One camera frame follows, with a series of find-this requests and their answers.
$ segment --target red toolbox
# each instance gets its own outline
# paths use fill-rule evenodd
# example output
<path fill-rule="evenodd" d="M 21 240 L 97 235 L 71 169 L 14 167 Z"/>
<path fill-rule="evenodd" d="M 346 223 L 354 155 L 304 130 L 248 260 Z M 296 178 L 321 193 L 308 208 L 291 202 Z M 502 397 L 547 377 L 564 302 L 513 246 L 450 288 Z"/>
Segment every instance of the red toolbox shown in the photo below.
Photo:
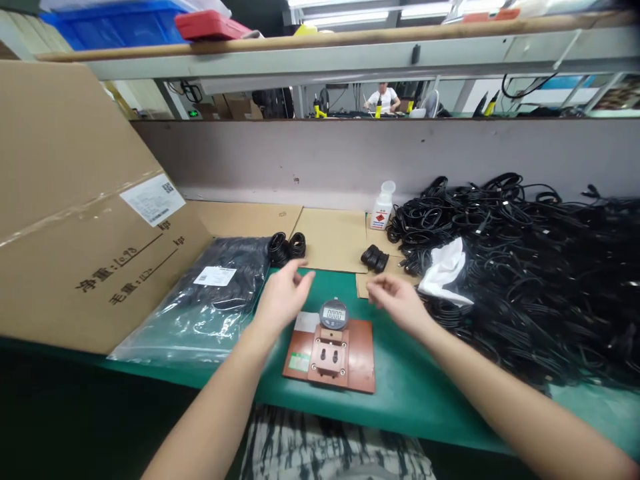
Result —
<path fill-rule="evenodd" d="M 184 40 L 238 40 L 250 29 L 226 18 L 216 10 L 185 13 L 175 18 L 175 26 Z"/>

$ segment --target green workbench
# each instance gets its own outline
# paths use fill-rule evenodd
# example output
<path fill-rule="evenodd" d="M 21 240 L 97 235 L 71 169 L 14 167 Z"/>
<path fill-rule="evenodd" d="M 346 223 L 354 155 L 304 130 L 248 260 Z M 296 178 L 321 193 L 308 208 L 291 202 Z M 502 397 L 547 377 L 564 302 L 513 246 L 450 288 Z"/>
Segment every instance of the green workbench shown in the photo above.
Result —
<path fill-rule="evenodd" d="M 375 394 L 337 391 L 282 377 L 292 324 L 267 360 L 256 402 L 464 447 L 509 452 L 424 348 L 397 328 L 384 311 L 357 298 L 354 274 L 318 271 L 303 310 L 319 311 L 334 297 L 346 304 L 354 318 L 373 324 Z M 6 339 L 0 345 L 196 388 L 204 386 L 212 373 L 202 368 L 108 361 L 98 355 Z M 588 385 L 552 387 L 551 392 L 554 400 L 592 424 L 636 461 L 640 459 L 640 395 Z"/>

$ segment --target barcode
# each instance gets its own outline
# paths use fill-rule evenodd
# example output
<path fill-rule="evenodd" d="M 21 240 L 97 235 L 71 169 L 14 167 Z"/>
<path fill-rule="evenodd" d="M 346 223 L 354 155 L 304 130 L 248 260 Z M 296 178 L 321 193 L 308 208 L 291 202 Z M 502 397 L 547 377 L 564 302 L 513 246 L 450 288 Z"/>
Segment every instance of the barcode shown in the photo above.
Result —
<path fill-rule="evenodd" d="M 149 222 L 153 222 L 153 221 L 158 220 L 158 218 L 162 217 L 168 211 L 169 211 L 169 209 L 162 210 L 162 212 L 158 213 L 154 218 L 150 219 Z"/>

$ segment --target label sticker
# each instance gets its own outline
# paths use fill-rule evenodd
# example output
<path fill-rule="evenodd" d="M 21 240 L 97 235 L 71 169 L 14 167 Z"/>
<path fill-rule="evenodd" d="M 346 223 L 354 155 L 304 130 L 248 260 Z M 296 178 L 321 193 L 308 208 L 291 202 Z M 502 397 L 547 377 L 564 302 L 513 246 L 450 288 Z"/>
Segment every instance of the label sticker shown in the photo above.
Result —
<path fill-rule="evenodd" d="M 292 370 L 309 371 L 311 357 L 304 353 L 293 352 L 289 359 L 289 368 Z"/>
<path fill-rule="evenodd" d="M 300 312 L 295 318 L 294 330 L 305 331 L 309 333 L 315 332 L 315 326 L 320 323 L 320 314 L 313 312 Z"/>
<path fill-rule="evenodd" d="M 186 205 L 164 173 L 122 192 L 120 197 L 152 227 Z"/>
<path fill-rule="evenodd" d="M 235 269 L 226 269 L 224 267 L 205 267 L 193 282 L 196 285 L 226 287 L 231 278 L 233 278 L 234 273 Z"/>

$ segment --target left hand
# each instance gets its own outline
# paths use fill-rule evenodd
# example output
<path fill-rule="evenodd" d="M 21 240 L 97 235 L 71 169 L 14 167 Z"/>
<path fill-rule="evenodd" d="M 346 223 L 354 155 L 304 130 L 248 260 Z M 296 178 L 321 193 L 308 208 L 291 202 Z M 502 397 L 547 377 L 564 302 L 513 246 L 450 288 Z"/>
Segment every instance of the left hand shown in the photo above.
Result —
<path fill-rule="evenodd" d="M 306 264 L 304 259 L 291 260 L 267 280 L 251 322 L 262 335 L 275 340 L 302 310 L 315 277 L 314 271 L 304 277 L 298 273 Z"/>

